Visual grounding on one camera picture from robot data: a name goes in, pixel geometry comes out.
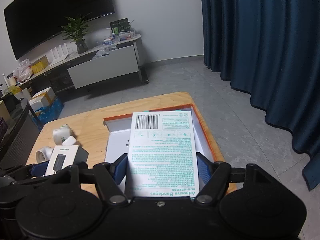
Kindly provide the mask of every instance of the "green leaves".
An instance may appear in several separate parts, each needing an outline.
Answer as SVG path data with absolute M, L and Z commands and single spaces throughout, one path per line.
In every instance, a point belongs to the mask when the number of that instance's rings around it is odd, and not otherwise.
M 76 18 L 65 16 L 65 18 L 70 21 L 66 26 L 60 26 L 63 29 L 62 33 L 65 34 L 65 40 L 78 41 L 83 38 L 83 36 L 88 32 L 86 29 L 89 27 L 89 25 L 85 20 L 85 17 L 88 15 L 89 14 L 85 16 L 79 15 Z

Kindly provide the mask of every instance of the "yellow box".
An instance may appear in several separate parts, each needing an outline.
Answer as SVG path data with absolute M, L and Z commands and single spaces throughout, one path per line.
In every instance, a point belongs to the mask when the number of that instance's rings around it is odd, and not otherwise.
M 42 58 L 36 60 L 32 63 L 31 68 L 34 74 L 38 73 L 39 71 L 43 70 L 49 65 L 49 61 L 47 56 L 43 56 Z

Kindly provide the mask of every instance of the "black plant pot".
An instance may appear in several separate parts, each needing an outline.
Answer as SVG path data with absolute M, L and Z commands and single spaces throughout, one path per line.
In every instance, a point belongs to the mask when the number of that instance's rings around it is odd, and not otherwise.
M 79 54 L 84 53 L 88 50 L 88 46 L 87 44 L 85 44 L 84 39 L 77 41 L 76 44 L 77 44 L 77 51 Z

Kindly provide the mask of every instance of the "clear plastic bag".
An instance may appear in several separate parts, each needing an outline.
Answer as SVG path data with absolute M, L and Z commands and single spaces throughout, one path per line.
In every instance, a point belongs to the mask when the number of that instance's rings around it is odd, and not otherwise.
M 115 45 L 108 45 L 108 46 L 104 46 L 103 48 L 101 48 L 96 55 L 94 55 L 94 57 L 92 59 L 96 59 L 96 58 L 100 58 L 103 57 L 105 55 L 108 55 L 109 52 L 111 50 L 117 49 L 117 47 Z
M 4 90 L 4 95 L 5 94 L 7 94 L 7 93 L 12 93 L 12 94 L 18 94 L 19 92 L 21 92 L 22 90 L 21 90 L 21 88 L 20 87 L 17 87 L 17 86 L 10 86 L 10 87 L 8 87 L 8 88 L 6 88 L 5 90 Z
M 13 71 L 13 75 L 18 82 L 23 82 L 32 76 L 32 69 L 30 67 L 29 59 L 19 63 L 19 66 Z

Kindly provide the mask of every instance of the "open cardboard box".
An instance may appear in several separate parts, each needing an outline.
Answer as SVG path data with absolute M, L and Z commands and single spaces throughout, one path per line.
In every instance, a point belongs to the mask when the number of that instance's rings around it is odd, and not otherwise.
M 209 161 L 214 162 L 214 154 L 211 144 L 204 132 L 199 117 L 194 111 L 193 105 L 181 105 L 176 107 L 168 107 L 161 109 L 153 109 L 152 111 L 191 111 L 193 130 L 195 135 L 196 151 L 202 153 Z M 123 153 L 129 151 L 129 139 L 131 131 L 132 114 L 124 114 L 119 116 L 112 116 L 104 119 L 104 124 L 110 131 L 109 140 L 106 148 L 105 162 L 113 163 Z M 119 185 L 120 189 L 124 192 L 125 178 Z M 204 183 L 199 178 L 200 190 L 203 188 Z

